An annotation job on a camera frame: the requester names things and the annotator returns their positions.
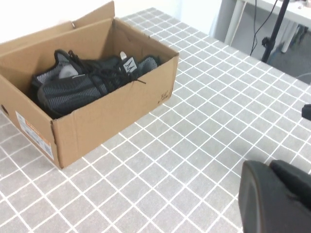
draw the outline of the grid tablecloth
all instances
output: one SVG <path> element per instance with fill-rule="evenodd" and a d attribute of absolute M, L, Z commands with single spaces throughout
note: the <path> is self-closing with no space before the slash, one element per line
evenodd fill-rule
<path fill-rule="evenodd" d="M 1 233 L 241 233 L 243 161 L 310 172 L 310 86 L 154 8 L 124 20 L 180 51 L 171 99 L 63 171 L 1 114 Z"/>

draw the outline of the open cardboard box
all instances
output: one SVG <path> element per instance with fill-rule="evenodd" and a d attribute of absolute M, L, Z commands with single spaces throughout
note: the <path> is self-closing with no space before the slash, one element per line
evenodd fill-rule
<path fill-rule="evenodd" d="M 0 45 L 0 105 L 3 112 L 53 163 L 64 168 L 172 94 L 178 53 L 114 18 L 114 2 L 68 22 Z M 51 119 L 29 99 L 32 75 L 54 65 L 56 49 L 82 59 L 124 51 L 138 61 L 159 56 L 162 65 L 103 98 L 60 119 Z"/>

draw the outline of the shoe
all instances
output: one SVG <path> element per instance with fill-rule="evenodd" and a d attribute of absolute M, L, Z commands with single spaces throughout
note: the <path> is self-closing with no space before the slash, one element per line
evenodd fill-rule
<path fill-rule="evenodd" d="M 60 118 L 137 81 L 159 65 L 160 60 L 153 56 L 147 56 L 139 63 L 130 57 L 119 66 L 95 69 L 91 73 L 47 82 L 39 88 L 39 105 L 52 118 Z"/>
<path fill-rule="evenodd" d="M 71 50 L 56 50 L 54 52 L 55 65 L 43 73 L 33 76 L 31 83 L 31 95 L 34 101 L 37 102 L 36 96 L 38 89 L 46 82 L 71 77 L 75 75 L 87 74 L 95 69 L 116 66 L 121 61 L 119 57 L 113 56 L 108 60 L 86 60 L 80 59 Z"/>

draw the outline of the barcode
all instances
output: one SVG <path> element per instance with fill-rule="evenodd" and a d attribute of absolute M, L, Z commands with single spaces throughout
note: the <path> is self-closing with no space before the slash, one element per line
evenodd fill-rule
<path fill-rule="evenodd" d="M 25 128 L 25 130 L 27 131 L 27 134 L 31 137 L 31 139 L 35 141 L 38 145 L 40 145 L 40 142 L 36 139 L 36 136 L 34 135 L 34 133 L 28 130 L 27 128 Z"/>
<path fill-rule="evenodd" d="M 23 119 L 20 117 L 20 115 L 18 115 L 17 118 L 19 122 L 23 122 Z"/>
<path fill-rule="evenodd" d="M 44 148 L 45 148 L 45 151 L 46 151 L 49 155 L 52 154 L 51 148 L 50 148 L 47 144 L 45 144 L 45 143 L 44 143 Z"/>

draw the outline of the white desk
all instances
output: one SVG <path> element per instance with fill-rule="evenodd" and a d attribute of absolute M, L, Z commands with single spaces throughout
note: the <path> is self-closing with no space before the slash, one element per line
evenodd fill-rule
<path fill-rule="evenodd" d="M 257 0 L 257 7 L 270 12 L 272 10 L 272 7 L 275 1 L 276 0 Z M 227 31 L 227 35 L 225 38 L 225 43 L 228 45 L 232 44 L 233 38 L 239 26 L 242 14 L 244 12 L 245 5 L 247 3 L 255 5 L 255 0 L 237 0 L 235 9 L 232 15 L 232 19 L 231 19 L 231 22 L 230 22 L 230 25 Z M 274 14 L 278 15 L 281 9 L 282 3 L 283 3 L 282 1 L 278 1 L 278 3 L 276 4 L 276 7 L 273 10 Z M 290 41 L 296 31 L 298 24 L 302 24 L 306 27 L 311 28 L 311 8 L 303 7 L 302 9 L 299 9 L 299 6 L 301 5 L 302 5 L 302 1 L 301 2 L 290 2 L 288 5 L 284 18 L 290 20 L 291 23 L 287 25 L 286 32 L 283 35 L 283 37 L 285 37 L 284 38 L 285 44 L 282 49 L 283 52 L 286 52 L 290 44 Z"/>

